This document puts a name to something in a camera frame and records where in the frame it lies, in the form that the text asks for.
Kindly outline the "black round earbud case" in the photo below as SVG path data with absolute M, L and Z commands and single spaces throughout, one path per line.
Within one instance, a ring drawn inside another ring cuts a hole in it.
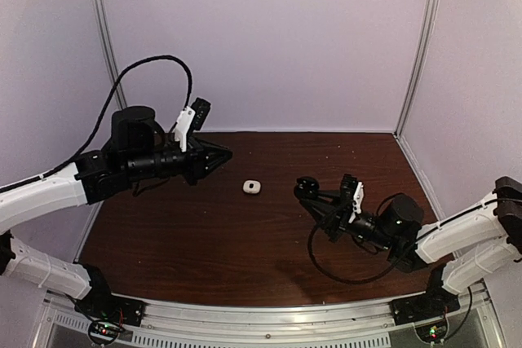
M 297 199 L 316 199 L 319 191 L 320 184 L 315 178 L 303 176 L 296 179 L 294 195 Z

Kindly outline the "white earbud charging case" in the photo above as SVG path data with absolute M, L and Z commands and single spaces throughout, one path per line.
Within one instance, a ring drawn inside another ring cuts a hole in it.
M 243 183 L 242 191 L 247 195 L 258 195 L 261 192 L 261 182 L 257 180 L 246 180 Z

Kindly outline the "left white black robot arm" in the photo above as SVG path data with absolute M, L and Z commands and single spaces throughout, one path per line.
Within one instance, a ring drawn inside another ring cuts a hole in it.
M 232 152 L 194 136 L 210 105 L 203 99 L 182 110 L 169 140 L 155 120 L 155 112 L 132 106 L 115 112 L 111 136 L 100 150 L 74 157 L 53 174 L 27 178 L 1 190 L 1 273 L 68 295 L 101 319 L 117 312 L 102 272 L 92 266 L 70 263 L 25 244 L 11 229 L 42 215 L 83 205 L 93 205 L 120 192 L 140 194 L 139 183 L 168 180 L 180 175 L 189 185 L 217 170 Z

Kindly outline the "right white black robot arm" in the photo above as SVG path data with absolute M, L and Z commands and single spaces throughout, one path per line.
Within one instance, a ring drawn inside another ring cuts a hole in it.
M 477 280 L 521 260 L 521 184 L 504 176 L 473 206 L 441 222 L 426 224 L 415 200 L 399 192 L 375 213 L 362 209 L 364 184 L 346 174 L 337 190 L 323 191 L 317 180 L 300 177 L 294 195 L 315 221 L 313 233 L 330 241 L 348 234 L 371 254 L 388 253 L 391 267 L 404 273 L 423 269 L 460 249 L 467 253 L 433 271 L 435 286 L 418 299 L 425 316 L 435 316 Z

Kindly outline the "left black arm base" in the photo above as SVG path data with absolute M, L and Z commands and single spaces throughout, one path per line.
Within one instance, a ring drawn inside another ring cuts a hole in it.
M 77 265 L 86 270 L 91 289 L 84 298 L 69 300 L 74 304 L 74 310 L 89 320 L 86 333 L 95 346 L 106 347 L 114 343 L 126 332 L 125 325 L 141 325 L 145 302 L 115 295 L 99 268 Z

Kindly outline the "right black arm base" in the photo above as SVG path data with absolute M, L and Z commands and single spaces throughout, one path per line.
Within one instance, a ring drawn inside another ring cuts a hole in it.
M 445 265 L 441 265 L 431 271 L 424 293 L 390 302 L 395 325 L 414 324 L 417 338 L 430 346 L 444 345 L 457 335 L 467 322 L 473 304 L 473 292 L 471 287 L 467 287 L 467 311 L 461 323 L 451 328 L 448 314 L 459 310 L 460 302 L 457 294 L 450 293 L 442 287 L 444 268 Z

